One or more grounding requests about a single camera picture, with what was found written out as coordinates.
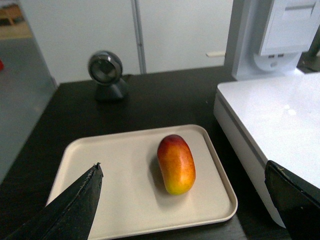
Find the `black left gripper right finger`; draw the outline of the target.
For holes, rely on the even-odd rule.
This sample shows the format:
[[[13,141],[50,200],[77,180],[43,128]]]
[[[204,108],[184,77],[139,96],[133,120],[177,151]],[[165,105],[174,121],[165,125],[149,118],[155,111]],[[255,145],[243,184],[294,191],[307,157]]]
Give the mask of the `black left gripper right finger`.
[[[284,226],[293,240],[320,238],[320,189],[269,160],[265,185]]]

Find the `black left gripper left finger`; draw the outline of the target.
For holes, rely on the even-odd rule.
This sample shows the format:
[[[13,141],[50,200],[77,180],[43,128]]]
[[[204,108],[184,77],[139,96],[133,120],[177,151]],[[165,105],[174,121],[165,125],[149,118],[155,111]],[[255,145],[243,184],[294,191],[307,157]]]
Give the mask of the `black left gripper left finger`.
[[[7,240],[87,240],[103,182],[100,163],[93,165]]]

